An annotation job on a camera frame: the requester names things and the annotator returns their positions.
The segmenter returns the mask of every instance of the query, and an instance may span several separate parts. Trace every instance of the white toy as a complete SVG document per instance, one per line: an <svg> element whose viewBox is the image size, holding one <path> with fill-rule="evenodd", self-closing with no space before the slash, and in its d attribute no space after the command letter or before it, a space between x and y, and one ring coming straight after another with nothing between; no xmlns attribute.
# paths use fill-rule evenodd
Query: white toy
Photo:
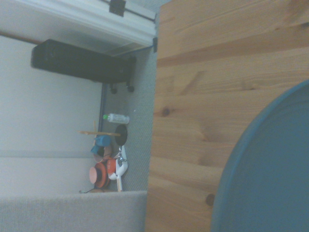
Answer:
<svg viewBox="0 0 309 232"><path fill-rule="evenodd" d="M118 157L116 160L116 172L113 174L108 174L110 180L117 180L117 188L118 192L122 191L122 183L121 183L121 176L127 170L127 160L126 160L126 150L125 146L121 146L119 148L119 153L116 156Z"/></svg>

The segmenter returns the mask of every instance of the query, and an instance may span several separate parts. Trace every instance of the black speaker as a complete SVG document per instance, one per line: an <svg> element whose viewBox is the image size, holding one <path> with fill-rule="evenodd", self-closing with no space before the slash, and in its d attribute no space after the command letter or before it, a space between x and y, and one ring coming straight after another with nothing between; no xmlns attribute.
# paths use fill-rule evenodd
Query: black speaker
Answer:
<svg viewBox="0 0 309 232"><path fill-rule="evenodd" d="M136 59L128 60L111 57L84 48L54 40L46 40L32 50L31 66L54 73L81 77L92 81L111 84L126 82L129 92Z"/></svg>

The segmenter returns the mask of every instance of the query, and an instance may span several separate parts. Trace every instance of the wood knot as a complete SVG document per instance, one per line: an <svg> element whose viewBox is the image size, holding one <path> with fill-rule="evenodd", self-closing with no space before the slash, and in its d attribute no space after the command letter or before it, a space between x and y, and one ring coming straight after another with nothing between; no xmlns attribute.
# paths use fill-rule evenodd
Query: wood knot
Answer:
<svg viewBox="0 0 309 232"><path fill-rule="evenodd" d="M163 117L166 117L170 114L170 110L168 108L164 108L163 111L162 111L162 116Z"/></svg>
<svg viewBox="0 0 309 232"><path fill-rule="evenodd" d="M302 28L308 28L309 27L309 22L303 23L300 25Z"/></svg>
<svg viewBox="0 0 309 232"><path fill-rule="evenodd" d="M213 206L215 195L213 193L209 194L206 197L206 204L209 206Z"/></svg>

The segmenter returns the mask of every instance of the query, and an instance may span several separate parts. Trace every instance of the water bottle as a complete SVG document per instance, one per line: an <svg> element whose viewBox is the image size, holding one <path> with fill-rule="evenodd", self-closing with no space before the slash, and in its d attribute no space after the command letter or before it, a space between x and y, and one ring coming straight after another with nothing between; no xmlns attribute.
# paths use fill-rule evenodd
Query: water bottle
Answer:
<svg viewBox="0 0 309 232"><path fill-rule="evenodd" d="M117 115L117 114L104 115L103 118L107 119L109 122L119 124L128 124L130 121L129 116Z"/></svg>

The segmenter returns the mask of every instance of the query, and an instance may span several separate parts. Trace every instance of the wood grain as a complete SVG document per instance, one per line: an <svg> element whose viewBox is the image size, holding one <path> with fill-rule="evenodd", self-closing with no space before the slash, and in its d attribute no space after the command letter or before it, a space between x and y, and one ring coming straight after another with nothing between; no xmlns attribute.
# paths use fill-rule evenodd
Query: wood grain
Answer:
<svg viewBox="0 0 309 232"><path fill-rule="evenodd" d="M161 7L146 231L210 231L206 197L237 140L309 77L308 22L308 0Z"/></svg>

